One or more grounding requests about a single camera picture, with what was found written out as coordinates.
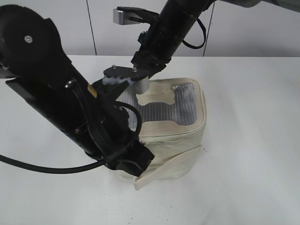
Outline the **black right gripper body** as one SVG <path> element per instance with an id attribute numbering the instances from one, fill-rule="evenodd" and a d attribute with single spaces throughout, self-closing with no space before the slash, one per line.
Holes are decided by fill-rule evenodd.
<path id="1" fill-rule="evenodd" d="M 148 72 L 148 77 L 151 78 L 166 68 L 168 60 L 157 59 L 148 53 L 137 51 L 135 52 L 131 63 L 137 69 L 146 70 Z"/>

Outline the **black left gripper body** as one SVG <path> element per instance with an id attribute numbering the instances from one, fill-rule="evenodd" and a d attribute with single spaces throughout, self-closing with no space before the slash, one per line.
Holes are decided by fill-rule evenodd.
<path id="1" fill-rule="evenodd" d="M 122 159 L 148 166 L 154 154 L 140 142 L 142 118 L 138 110 L 127 103 L 114 103 L 94 112 L 86 111 L 85 118 L 93 149 L 87 155 L 115 170 Z"/>

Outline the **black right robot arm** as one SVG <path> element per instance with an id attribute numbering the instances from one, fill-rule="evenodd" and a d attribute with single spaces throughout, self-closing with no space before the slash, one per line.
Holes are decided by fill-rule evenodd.
<path id="1" fill-rule="evenodd" d="M 203 38 L 207 38 L 200 15 L 212 4 L 213 0 L 169 0 L 160 13 L 133 8 L 139 22 L 150 26 L 138 38 L 140 48 L 131 60 L 133 66 L 152 77 L 166 68 L 181 44 L 194 50 L 203 48 L 204 43 L 191 45 L 184 39 L 195 23 L 202 29 Z"/>

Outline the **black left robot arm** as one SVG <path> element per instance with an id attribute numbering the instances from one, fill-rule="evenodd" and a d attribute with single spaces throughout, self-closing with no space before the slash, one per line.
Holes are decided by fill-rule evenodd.
<path id="1" fill-rule="evenodd" d="M 132 85 L 100 79 L 90 84 L 65 54 L 49 18 L 19 5 L 0 8 L 0 76 L 32 108 L 80 146 L 94 163 L 49 168 L 1 156 L 1 161 L 48 174 L 72 174 L 100 166 L 140 176 L 154 159 L 139 140 L 142 118 L 118 101 Z"/>

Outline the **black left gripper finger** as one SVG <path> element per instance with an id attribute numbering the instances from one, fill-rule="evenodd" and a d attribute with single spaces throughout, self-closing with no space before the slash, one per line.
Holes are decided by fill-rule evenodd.
<path id="1" fill-rule="evenodd" d="M 145 170 L 147 169 L 147 165 L 144 163 L 137 163 L 132 160 L 122 159 L 120 160 L 115 170 L 123 171 L 132 176 L 139 177 Z"/>

